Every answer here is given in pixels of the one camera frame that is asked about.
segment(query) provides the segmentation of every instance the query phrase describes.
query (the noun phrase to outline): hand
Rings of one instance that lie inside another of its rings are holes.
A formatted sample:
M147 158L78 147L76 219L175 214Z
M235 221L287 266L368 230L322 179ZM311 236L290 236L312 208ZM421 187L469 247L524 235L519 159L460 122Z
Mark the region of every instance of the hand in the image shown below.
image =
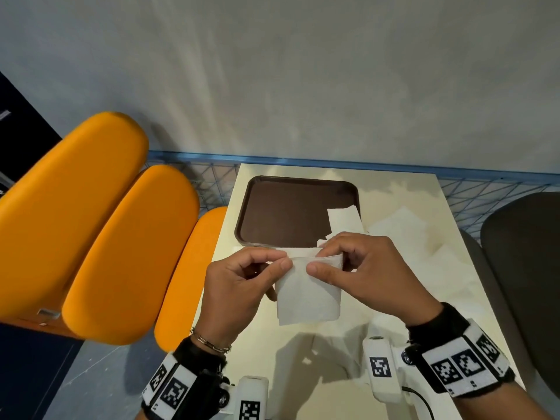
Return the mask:
M265 293L276 300L272 285L292 268L286 256L280 250L246 247L212 262L206 270L196 333L220 348L231 345L255 317Z
M350 273L330 265L313 262L307 274L343 289L368 307L399 317L407 326L423 324L442 310L438 302L418 281L388 237L339 233L325 243L317 254L346 253Z

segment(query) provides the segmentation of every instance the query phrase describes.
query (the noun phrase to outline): gray wall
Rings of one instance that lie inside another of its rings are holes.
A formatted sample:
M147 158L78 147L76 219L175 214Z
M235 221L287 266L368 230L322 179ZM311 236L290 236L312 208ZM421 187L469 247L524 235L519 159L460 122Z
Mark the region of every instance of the gray wall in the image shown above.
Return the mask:
M0 71L65 135L560 172L560 0L0 0Z

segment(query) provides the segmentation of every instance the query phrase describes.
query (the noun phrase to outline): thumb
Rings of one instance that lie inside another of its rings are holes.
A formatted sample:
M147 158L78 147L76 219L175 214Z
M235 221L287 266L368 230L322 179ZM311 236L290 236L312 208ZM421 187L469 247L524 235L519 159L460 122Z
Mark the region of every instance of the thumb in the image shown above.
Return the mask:
M290 258L278 259L271 263L263 272L257 275L253 280L254 283L259 283L263 293L280 280L292 268L293 263Z
M354 278L352 273L347 273L340 268L335 268L323 262L310 262L307 264L305 271L320 281L332 284L343 290L348 287L349 282Z

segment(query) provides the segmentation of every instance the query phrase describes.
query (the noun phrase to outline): brown tray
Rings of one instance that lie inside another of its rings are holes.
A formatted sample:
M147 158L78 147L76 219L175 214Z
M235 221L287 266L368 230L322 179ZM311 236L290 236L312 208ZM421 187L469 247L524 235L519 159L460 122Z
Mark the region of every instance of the brown tray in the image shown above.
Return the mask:
M356 205L358 189L347 181L253 177L247 184L235 238L242 245L315 247L330 234L327 209Z

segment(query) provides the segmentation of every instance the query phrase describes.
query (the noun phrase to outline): white table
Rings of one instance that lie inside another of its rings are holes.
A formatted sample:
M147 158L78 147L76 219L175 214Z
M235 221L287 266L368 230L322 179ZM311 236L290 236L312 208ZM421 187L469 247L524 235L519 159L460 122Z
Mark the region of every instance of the white table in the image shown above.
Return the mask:
M258 175L353 183L360 193L360 211L365 226L385 218L404 205L426 221L430 245L433 245L434 250L441 244L447 244L462 262L472 264L435 175L254 164L243 164L239 169L213 260L229 256L232 248L239 246L234 237L234 228L247 183ZM477 284L472 296L484 308L484 315L477 317L477 321L512 360L482 285L480 282ZM374 321L379 319L394 341L400 340L402 343L406 339L406 329L398 319L370 310L348 295L343 295L342 313L345 312L361 318L373 318ZM225 375L232 383L237 383L244 375L269 379L267 419L409 418L402 407L388 408L377 402L368 385L349 380L342 367L321 354L313 353L311 346L314 339L321 339L317 328L317 325L309 324L280 327L276 318L276 304L264 298L253 322L235 341L228 355ZM423 381L423 378L418 376L414 380ZM424 396L434 409L436 418L460 418L447 395L426 395L424 392Z

